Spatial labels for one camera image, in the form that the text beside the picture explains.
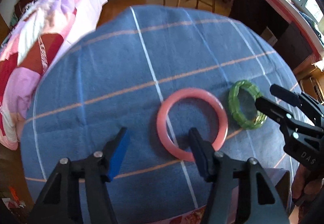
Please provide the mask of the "right hand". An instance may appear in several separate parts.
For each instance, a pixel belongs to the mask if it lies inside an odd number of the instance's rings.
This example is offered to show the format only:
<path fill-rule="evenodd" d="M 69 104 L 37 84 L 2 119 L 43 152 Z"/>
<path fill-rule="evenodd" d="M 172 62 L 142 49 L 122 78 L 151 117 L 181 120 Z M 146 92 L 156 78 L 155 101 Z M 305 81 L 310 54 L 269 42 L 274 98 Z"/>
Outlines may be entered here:
<path fill-rule="evenodd" d="M 313 180 L 311 172 L 300 164 L 291 187 L 293 203 L 301 206 L 303 202 L 313 201 L 321 188 L 322 180 Z"/>

